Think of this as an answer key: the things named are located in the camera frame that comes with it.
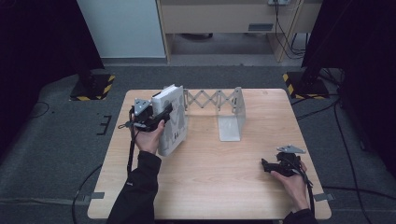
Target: white cabinet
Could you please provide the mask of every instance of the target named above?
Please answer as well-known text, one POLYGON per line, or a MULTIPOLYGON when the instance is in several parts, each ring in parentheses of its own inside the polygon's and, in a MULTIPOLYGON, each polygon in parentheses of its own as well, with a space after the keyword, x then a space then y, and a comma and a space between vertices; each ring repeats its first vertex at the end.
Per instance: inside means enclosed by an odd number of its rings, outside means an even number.
POLYGON ((78 0, 101 58, 165 58, 155 0, 78 0))

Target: black stand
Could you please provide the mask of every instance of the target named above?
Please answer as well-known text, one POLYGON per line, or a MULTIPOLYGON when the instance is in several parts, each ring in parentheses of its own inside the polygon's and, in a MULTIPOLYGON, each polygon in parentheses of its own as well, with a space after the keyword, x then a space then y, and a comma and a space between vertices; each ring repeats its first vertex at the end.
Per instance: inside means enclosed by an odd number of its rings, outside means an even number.
POLYGON ((318 79, 320 66, 314 64, 303 72, 288 72, 285 78, 291 98, 329 98, 329 92, 321 79, 318 79))
POLYGON ((70 93, 70 100, 103 100, 107 96, 113 78, 114 76, 110 74, 90 74, 86 78, 79 76, 76 86, 70 93))
POLYGON ((305 83, 303 82, 304 72, 288 72, 287 75, 289 78, 288 84, 293 90, 290 92, 291 98, 329 97, 329 92, 321 79, 305 83))

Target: black cable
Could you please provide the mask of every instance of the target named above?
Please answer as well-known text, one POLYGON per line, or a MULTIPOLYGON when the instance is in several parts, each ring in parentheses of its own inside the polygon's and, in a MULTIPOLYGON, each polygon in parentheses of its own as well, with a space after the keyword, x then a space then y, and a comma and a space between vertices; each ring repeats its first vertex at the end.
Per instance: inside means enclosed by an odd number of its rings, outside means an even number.
POLYGON ((304 54, 301 53, 301 52, 294 52, 294 51, 293 51, 293 49, 292 49, 291 46, 290 46, 289 40, 287 39, 286 34, 285 34, 285 32, 283 31, 282 26, 281 26, 280 23, 279 23, 279 17, 278 17, 278 14, 279 14, 279 3, 277 2, 277 0, 274 1, 274 5, 275 5, 275 12, 276 12, 275 37, 276 37, 277 42, 278 42, 279 45, 282 47, 283 51, 285 52, 286 56, 288 56, 288 58, 293 59, 293 60, 302 59, 302 58, 304 57, 304 54), (293 58, 293 57, 290 57, 290 56, 289 56, 288 52, 286 51, 285 46, 280 42, 280 40, 279 40, 279 38, 278 38, 278 36, 277 36, 277 26, 279 26, 279 28, 280 28, 280 30, 281 30, 283 36, 285 36, 286 44, 288 45, 290 51, 291 51, 294 55, 297 55, 297 56, 301 56, 301 55, 303 54, 302 57, 293 58))
POLYGON ((294 103, 291 103, 291 105, 297 105, 298 103, 300 103, 300 102, 302 102, 302 101, 305 101, 305 100, 307 100, 308 98, 304 98, 304 99, 301 99, 301 100, 299 100, 299 101, 296 101, 296 102, 294 102, 294 103))
POLYGON ((79 188, 78 188, 78 190, 77 190, 77 192, 76 192, 76 195, 75 195, 75 197, 74 197, 74 199, 73 199, 73 203, 72 203, 72 217, 73 217, 73 223, 74 223, 74 224, 77 224, 77 220, 76 220, 76 211, 75 211, 75 210, 76 210, 76 207, 75 207, 75 205, 76 205, 76 200, 77 200, 78 194, 79 194, 79 192, 81 191, 82 187, 84 186, 85 182, 87 182, 87 180, 88 180, 97 170, 99 170, 101 167, 102 167, 102 164, 100 164, 98 167, 96 167, 96 168, 85 178, 84 182, 82 182, 82 184, 79 186, 79 188))
MULTIPOLYGON (((345 188, 345 187, 333 187, 333 186, 322 186, 324 189, 340 189, 340 190, 350 190, 350 191, 357 191, 357 189, 353 189, 353 188, 345 188)), ((390 196, 388 194, 384 194, 384 193, 380 193, 374 190, 370 190, 370 189, 359 189, 359 191, 364 192, 364 193, 369 193, 369 194, 374 194, 376 196, 381 196, 384 198, 388 198, 391 200, 395 200, 396 201, 396 197, 390 196)))
POLYGON ((28 119, 37 119, 37 118, 40 118, 41 116, 47 114, 47 112, 49 112, 49 110, 50 110, 50 105, 49 105, 49 104, 47 104, 47 103, 45 103, 45 102, 41 102, 41 101, 37 102, 36 104, 37 104, 37 105, 38 105, 38 104, 46 105, 46 106, 47 106, 46 111, 44 111, 44 112, 43 112, 42 114, 40 114, 40 115, 32 116, 32 117, 30 117, 30 118, 28 118, 28 119))
POLYGON ((321 78, 324 78, 324 79, 330 81, 332 84, 334 84, 334 85, 336 85, 336 86, 339 86, 339 85, 341 84, 341 82, 338 81, 338 80, 332 75, 332 72, 330 71, 329 68, 323 68, 323 71, 327 74, 327 77, 325 77, 325 76, 319 74, 319 76, 320 76, 321 78))
POLYGON ((129 173, 132 172, 132 163, 134 160, 134 144, 136 142, 137 135, 140 133, 140 131, 137 131, 137 133, 134 134, 134 120, 132 118, 132 114, 134 114, 133 108, 129 111, 129 125, 131 125, 130 128, 132 130, 131 130, 131 145, 129 145, 128 163, 126 165, 127 176, 129 176, 129 173))
POLYGON ((339 100, 337 100, 336 103, 335 103, 334 106, 333 106, 333 108, 334 108, 335 121, 337 122, 338 131, 339 131, 340 134, 341 134, 341 138, 342 138, 342 140, 343 140, 344 147, 345 147, 345 149, 346 149, 346 154, 347 154, 347 157, 348 157, 348 160, 349 160, 350 169, 351 169, 351 171, 352 171, 353 182, 354 182, 354 184, 355 184, 356 192, 357 192, 357 194, 358 194, 358 200, 359 200, 359 204, 360 204, 360 206, 361 206, 361 211, 363 212, 363 215, 364 215, 364 217, 366 218, 367 222, 371 224, 372 222, 371 222, 370 218, 367 216, 366 210, 364 209, 364 206, 363 206, 363 202, 361 201, 361 191, 360 191, 359 186, 358 186, 358 180, 357 180, 357 178, 356 178, 355 168, 354 168, 354 166, 353 166, 353 162, 352 162, 352 159, 351 159, 351 157, 350 157, 349 149, 348 149, 348 147, 347 147, 347 142, 346 142, 346 139, 345 139, 345 137, 344 137, 343 130, 341 129, 340 121, 338 120, 337 109, 336 109, 336 108, 337 108, 338 102, 339 102, 339 100))
POLYGON ((305 118, 308 118, 308 117, 310 117, 310 116, 312 116, 312 115, 315 115, 315 114, 317 114, 317 113, 319 113, 319 112, 325 111, 325 110, 331 108, 332 106, 336 105, 340 100, 341 100, 341 98, 338 98, 336 101, 332 102, 330 105, 328 105, 328 106, 326 106, 326 107, 324 107, 324 108, 322 108, 322 109, 320 109, 320 110, 317 110, 317 111, 314 111, 314 112, 311 112, 311 113, 308 113, 308 114, 305 114, 305 115, 301 115, 301 116, 299 116, 299 117, 296 117, 296 119, 297 119, 297 120, 305 119, 305 118))
POLYGON ((297 51, 302 51, 301 53, 305 53, 305 49, 295 49, 294 48, 293 45, 294 45, 294 42, 296 40, 296 37, 297 37, 297 34, 294 34, 293 39, 291 40, 291 49, 297 50, 297 51))
POLYGON ((0 198, 0 204, 72 205, 73 200, 52 198, 0 198))

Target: person's arm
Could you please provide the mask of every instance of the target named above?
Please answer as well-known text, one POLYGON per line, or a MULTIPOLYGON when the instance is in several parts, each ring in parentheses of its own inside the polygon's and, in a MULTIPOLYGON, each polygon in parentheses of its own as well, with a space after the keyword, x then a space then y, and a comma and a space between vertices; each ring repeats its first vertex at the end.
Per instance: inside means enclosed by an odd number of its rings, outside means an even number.
POLYGON ((153 203, 158 192, 157 175, 161 167, 161 159, 155 154, 163 128, 162 120, 157 130, 151 133, 134 130, 135 141, 140 149, 137 168, 129 173, 107 223, 154 223, 153 203))
MULTIPOLYGON (((306 172, 305 164, 300 161, 302 169, 306 172)), ((308 200, 306 199, 306 184, 303 177, 293 175, 286 177, 276 171, 272 171, 271 175, 279 180, 285 187, 286 192, 291 197, 295 213, 290 212, 283 220, 284 224, 317 224, 314 214, 309 209, 308 200)))

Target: black sleeve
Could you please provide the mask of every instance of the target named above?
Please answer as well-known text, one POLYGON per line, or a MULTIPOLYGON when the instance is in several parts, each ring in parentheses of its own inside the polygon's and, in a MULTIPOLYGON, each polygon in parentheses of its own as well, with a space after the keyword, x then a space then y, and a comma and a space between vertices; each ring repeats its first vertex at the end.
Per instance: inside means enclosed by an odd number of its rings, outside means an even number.
POLYGON ((290 212, 283 220, 284 224, 318 224, 311 210, 304 209, 296 213, 290 212))
POLYGON ((107 223, 154 223, 154 198, 158 192, 157 175, 161 159, 149 152, 140 151, 137 168, 128 176, 115 201, 107 223))

